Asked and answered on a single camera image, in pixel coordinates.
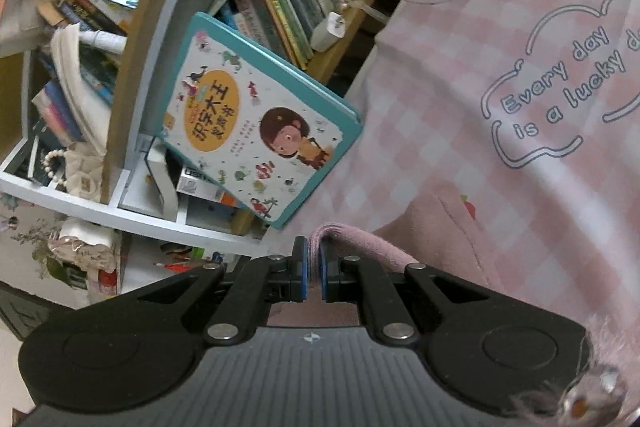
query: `children's book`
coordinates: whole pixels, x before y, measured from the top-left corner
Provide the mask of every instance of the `children's book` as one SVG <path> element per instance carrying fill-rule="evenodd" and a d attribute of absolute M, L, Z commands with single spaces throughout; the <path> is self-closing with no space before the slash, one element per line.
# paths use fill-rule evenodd
<path fill-rule="evenodd" d="M 191 20 L 158 136 L 275 228 L 361 131 L 334 93 L 213 17 Z"/>

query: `gingham fabric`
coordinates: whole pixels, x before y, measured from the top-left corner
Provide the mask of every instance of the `gingham fabric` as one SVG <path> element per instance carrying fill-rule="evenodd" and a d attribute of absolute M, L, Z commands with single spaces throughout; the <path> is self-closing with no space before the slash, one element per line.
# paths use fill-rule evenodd
<path fill-rule="evenodd" d="M 349 95 L 361 138 L 273 250 L 326 221 L 375 230 L 440 177 L 510 295 L 638 330 L 639 33 L 640 0 L 402 4 Z"/>

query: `red object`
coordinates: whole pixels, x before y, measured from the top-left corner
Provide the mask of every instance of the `red object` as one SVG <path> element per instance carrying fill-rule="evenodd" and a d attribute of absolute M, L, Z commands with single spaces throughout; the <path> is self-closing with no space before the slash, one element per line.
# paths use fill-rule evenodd
<path fill-rule="evenodd" d="M 466 206 L 466 210 L 469 213 L 469 215 L 473 218 L 473 220 L 476 220 L 476 208 L 469 203 L 468 201 L 464 201 L 465 206 Z"/>

